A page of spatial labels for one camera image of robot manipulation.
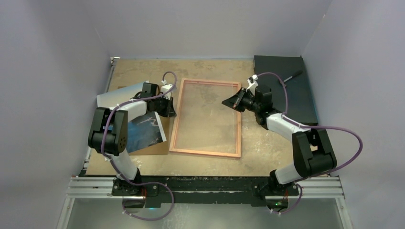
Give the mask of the seascape photo print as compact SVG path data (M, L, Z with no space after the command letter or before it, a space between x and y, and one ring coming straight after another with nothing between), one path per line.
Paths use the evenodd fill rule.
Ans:
M142 90L143 83L113 90L96 97L98 107L114 108L117 104L128 101ZM148 112L135 117L133 111L128 113L128 140L126 151L131 156L167 155L169 124L168 118L161 118L156 112Z

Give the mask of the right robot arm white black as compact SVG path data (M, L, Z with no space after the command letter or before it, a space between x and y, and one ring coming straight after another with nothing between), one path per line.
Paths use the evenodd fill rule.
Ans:
M280 194L287 184L337 166L327 131L293 123L273 107L270 87L259 85L254 91L241 88L235 95L223 100L222 104L238 112L253 112L260 126L292 144L293 162L269 174L268 188L272 193Z

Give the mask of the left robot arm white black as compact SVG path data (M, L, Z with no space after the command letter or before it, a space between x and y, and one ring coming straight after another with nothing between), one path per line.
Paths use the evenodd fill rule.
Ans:
M128 152L128 122L148 113L162 117L176 117L171 92L175 84L165 80L163 85L145 82L142 88L128 101L113 107L98 107L93 116L88 135L88 146L107 158L124 182L130 195L142 190L143 182L138 168L132 164Z

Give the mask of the brown cardboard backing board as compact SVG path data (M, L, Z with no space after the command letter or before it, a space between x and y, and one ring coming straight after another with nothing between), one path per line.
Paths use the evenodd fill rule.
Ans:
M122 107L128 111L128 136L125 152L130 155L164 155L168 153L169 119L176 116L171 85L158 87L144 83L134 103Z

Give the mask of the black flat board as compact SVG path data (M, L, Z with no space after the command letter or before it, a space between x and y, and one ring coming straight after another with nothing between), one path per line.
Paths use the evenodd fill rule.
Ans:
M306 66L302 57L254 56L254 73L258 76L259 85L267 85L272 90L272 101L275 109L285 111L285 94L277 77L272 74L260 76L261 73L272 72L285 80L288 96L287 117L304 125L317 125L318 117Z

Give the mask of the small hammer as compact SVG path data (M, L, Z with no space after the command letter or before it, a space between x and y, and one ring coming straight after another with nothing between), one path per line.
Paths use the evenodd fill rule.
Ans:
M280 84L280 85L286 85L286 83L287 83L288 81L290 81L291 79L293 79L293 78L295 78L295 77L297 77L297 76L300 76L301 74L303 74L303 70L298 70L298 71L294 72L291 76L289 76L289 77L287 77L286 79L280 81L279 84Z

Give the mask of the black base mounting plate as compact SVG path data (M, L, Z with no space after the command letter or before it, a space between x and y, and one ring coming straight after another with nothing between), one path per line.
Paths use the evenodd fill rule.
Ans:
M125 199L144 200L145 207L159 208L175 204L249 204L253 207L275 206L276 200L299 196L297 185L272 189L269 177L197 177L141 176L142 186L115 178L111 194Z

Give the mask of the aluminium rail frame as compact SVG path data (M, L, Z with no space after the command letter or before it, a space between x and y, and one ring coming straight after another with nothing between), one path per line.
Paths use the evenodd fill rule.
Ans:
M131 156L139 187L120 181L92 151L87 173L69 183L60 219L72 229L349 228L337 177L273 186L275 169L292 168L291 134L222 104L255 73L252 60L127 60L116 63L108 92L165 79L177 116L162 155Z

